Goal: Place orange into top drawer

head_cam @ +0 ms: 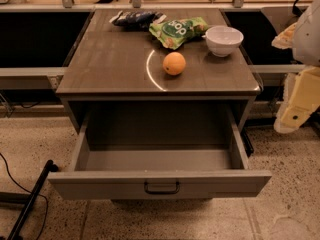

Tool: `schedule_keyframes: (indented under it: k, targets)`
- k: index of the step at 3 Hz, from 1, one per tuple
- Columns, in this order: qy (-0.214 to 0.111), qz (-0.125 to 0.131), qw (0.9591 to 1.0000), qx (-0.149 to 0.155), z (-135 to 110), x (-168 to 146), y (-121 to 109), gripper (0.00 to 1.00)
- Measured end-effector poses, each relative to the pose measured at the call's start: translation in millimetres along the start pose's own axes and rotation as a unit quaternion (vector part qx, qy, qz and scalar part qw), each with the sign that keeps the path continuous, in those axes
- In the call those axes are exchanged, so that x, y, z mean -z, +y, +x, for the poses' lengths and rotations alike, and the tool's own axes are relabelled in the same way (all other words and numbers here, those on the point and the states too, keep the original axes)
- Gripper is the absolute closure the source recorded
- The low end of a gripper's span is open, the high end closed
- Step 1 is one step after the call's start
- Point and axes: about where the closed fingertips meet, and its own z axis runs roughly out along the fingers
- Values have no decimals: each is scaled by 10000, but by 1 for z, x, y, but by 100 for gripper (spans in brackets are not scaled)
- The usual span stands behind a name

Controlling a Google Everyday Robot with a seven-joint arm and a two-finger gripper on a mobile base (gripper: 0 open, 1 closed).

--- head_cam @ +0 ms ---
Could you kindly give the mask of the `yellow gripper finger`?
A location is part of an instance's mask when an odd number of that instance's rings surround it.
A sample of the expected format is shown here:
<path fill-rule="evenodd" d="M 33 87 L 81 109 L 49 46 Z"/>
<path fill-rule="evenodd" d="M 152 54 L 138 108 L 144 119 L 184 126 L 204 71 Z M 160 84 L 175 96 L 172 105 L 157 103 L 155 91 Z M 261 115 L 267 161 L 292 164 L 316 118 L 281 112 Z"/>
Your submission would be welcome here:
<path fill-rule="evenodd" d="M 320 68 L 306 66 L 289 73 L 284 82 L 283 102 L 276 114 L 274 129 L 287 134 L 298 130 L 320 107 Z"/>
<path fill-rule="evenodd" d="M 278 49 L 291 48 L 295 28 L 296 23 L 291 24 L 272 40 L 271 45 Z"/>

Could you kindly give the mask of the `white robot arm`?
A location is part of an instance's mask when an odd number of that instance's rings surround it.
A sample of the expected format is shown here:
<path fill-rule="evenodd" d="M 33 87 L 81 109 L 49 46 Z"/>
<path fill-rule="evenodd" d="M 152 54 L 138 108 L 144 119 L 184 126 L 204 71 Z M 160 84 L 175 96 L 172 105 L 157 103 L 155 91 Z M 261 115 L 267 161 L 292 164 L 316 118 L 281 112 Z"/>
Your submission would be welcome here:
<path fill-rule="evenodd" d="M 292 49 L 293 58 L 305 65 L 285 80 L 284 101 L 276 114 L 274 129 L 291 133 L 320 107 L 320 0 L 314 0 L 296 23 L 271 42 L 278 49 Z"/>

